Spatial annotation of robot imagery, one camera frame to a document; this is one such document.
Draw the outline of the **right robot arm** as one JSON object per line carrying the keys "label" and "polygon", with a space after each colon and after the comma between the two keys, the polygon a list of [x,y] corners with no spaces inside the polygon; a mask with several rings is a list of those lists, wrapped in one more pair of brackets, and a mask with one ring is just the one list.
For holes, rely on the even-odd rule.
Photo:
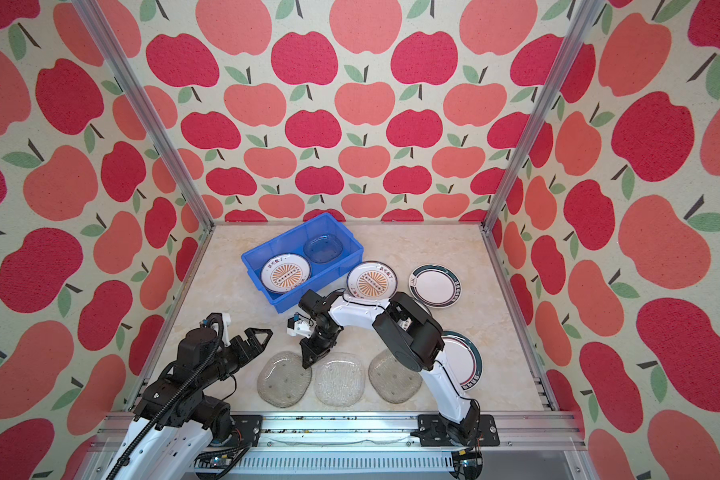
{"label": "right robot arm", "polygon": [[464,395],[445,352],[441,325],[412,297],[397,292],[389,299],[354,297],[343,290],[321,296],[307,291],[300,312],[287,320],[287,333],[300,336],[302,367],[324,358],[347,327],[373,330],[394,358],[421,375],[434,396],[445,434],[456,445],[477,443],[480,405]]}

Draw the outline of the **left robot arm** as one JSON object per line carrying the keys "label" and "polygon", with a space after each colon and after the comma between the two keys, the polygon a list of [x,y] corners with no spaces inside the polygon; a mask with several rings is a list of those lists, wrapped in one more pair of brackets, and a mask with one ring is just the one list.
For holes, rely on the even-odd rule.
{"label": "left robot arm", "polygon": [[142,393],[103,477],[179,479],[212,442],[226,441],[234,430],[230,405],[204,390],[258,357],[272,336],[270,329],[247,328],[225,341],[218,319],[190,330],[176,359]]}

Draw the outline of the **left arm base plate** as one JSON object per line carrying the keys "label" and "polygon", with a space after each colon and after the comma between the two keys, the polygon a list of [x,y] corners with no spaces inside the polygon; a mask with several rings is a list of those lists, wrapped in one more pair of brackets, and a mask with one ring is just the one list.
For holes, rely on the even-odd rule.
{"label": "left arm base plate", "polygon": [[231,419],[232,432],[224,445],[226,447],[256,447],[261,435],[263,416],[233,414]]}

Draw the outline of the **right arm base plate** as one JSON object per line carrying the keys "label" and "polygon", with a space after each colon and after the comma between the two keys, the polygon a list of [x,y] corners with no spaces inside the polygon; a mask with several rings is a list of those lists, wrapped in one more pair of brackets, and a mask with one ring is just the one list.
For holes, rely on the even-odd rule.
{"label": "right arm base plate", "polygon": [[500,438],[492,415],[468,416],[453,422],[442,415],[422,414],[417,417],[418,427],[411,435],[420,439],[425,447],[443,446],[472,448],[498,447]]}

